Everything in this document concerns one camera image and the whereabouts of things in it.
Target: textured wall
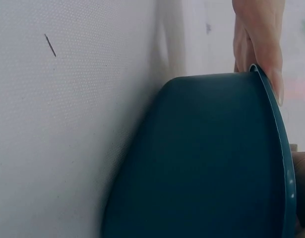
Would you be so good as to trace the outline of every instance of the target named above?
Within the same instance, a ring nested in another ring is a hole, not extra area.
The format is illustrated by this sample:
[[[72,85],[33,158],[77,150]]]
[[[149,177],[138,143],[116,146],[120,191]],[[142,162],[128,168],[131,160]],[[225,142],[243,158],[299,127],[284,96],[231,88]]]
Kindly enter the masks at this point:
[[[288,4],[282,112],[305,149],[305,0]],[[230,72],[233,30],[229,0],[0,0],[0,238],[97,237],[145,106],[172,77]]]

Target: plastic bowl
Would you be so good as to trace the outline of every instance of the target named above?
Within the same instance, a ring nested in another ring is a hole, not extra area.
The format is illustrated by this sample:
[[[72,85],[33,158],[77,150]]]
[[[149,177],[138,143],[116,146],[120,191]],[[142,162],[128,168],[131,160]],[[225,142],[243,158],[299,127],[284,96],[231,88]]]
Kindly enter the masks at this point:
[[[292,238],[295,176],[261,69],[176,78],[116,177],[104,238]]]

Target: fingernail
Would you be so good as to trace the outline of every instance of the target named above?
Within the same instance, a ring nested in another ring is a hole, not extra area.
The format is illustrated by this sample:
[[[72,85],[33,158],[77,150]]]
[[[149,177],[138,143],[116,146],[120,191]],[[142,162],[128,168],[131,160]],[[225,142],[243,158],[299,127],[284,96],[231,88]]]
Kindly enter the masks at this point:
[[[271,80],[277,103],[281,107],[284,98],[284,85],[281,71],[279,71],[278,69],[273,70]]]

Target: hand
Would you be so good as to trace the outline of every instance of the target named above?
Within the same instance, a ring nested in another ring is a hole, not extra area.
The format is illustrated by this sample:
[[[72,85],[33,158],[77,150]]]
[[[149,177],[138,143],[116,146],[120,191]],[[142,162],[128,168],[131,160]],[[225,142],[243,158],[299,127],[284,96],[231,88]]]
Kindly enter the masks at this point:
[[[279,44],[284,7],[285,0],[233,0],[235,72],[246,72],[257,63],[269,78],[279,106],[284,96]]]
[[[292,152],[297,185],[297,227],[296,238],[305,238],[305,152]]]

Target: blurred background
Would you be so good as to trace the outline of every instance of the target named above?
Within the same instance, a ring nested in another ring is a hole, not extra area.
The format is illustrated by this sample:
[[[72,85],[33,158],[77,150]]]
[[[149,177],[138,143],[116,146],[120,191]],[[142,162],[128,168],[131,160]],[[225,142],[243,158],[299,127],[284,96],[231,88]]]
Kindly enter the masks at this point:
[[[232,72],[230,0],[0,0],[0,238],[98,237],[155,93]],[[305,0],[283,22],[290,143],[305,150]]]

